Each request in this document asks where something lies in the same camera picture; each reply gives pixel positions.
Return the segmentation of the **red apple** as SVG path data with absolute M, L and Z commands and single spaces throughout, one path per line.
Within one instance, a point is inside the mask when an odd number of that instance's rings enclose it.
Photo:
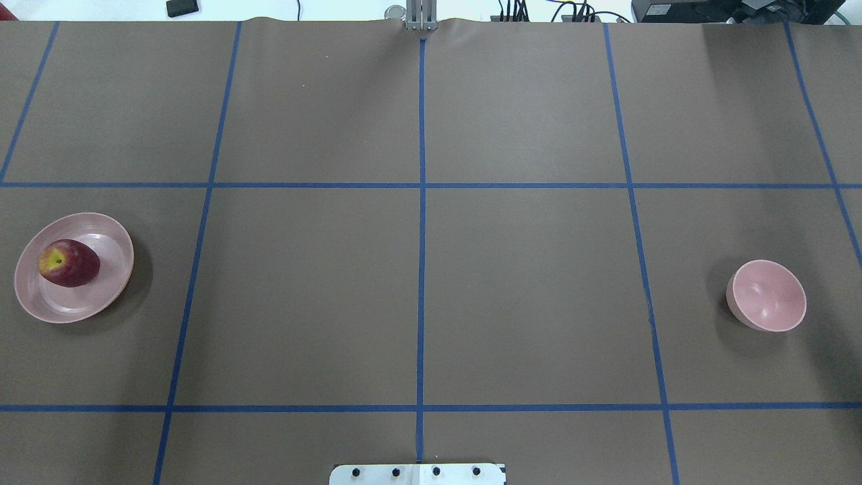
M 48 282 L 62 288 L 79 288 L 98 276 L 99 256 L 79 240 L 61 239 L 47 245 L 37 258 L 37 270 Z

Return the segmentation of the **pink bowl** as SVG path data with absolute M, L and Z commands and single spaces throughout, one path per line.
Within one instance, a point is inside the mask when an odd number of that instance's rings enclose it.
M 739 267 L 727 282 L 725 300 L 742 325 L 766 333 L 797 328 L 807 314 L 807 296 L 797 276 L 770 260 Z

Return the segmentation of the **pink plate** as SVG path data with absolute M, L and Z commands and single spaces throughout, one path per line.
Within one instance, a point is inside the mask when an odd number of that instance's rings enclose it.
M 40 253 L 56 240 L 87 246 L 100 262 L 94 278 L 68 288 L 42 276 Z M 25 246 L 13 273 L 13 289 L 31 316 L 47 323 L 73 323 L 96 315 L 119 297 L 134 260 L 131 236 L 120 222 L 102 213 L 74 213 L 47 225 Z

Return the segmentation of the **brown paper table mat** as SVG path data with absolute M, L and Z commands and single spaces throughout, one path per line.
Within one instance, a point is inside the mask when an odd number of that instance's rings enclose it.
M 47 323 L 47 225 L 131 236 Z M 742 325 L 729 278 L 807 314 Z M 2 483 L 860 483 L 860 27 L 2 24 Z

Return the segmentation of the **small black pad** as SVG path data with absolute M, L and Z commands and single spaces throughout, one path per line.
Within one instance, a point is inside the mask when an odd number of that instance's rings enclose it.
M 164 4 L 166 4 L 166 15 L 169 18 L 180 18 L 183 15 L 199 11 L 197 0 L 169 0 Z

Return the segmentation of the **aluminium frame post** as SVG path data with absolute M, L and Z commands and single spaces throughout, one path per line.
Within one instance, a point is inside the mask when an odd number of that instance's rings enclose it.
M 407 0 L 404 25 L 410 31 L 435 31 L 439 28 L 437 0 Z

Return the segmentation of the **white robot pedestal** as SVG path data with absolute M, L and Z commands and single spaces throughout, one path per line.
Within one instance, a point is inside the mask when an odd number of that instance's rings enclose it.
M 343 464 L 329 476 L 329 484 L 506 483 L 505 465 L 496 463 Z

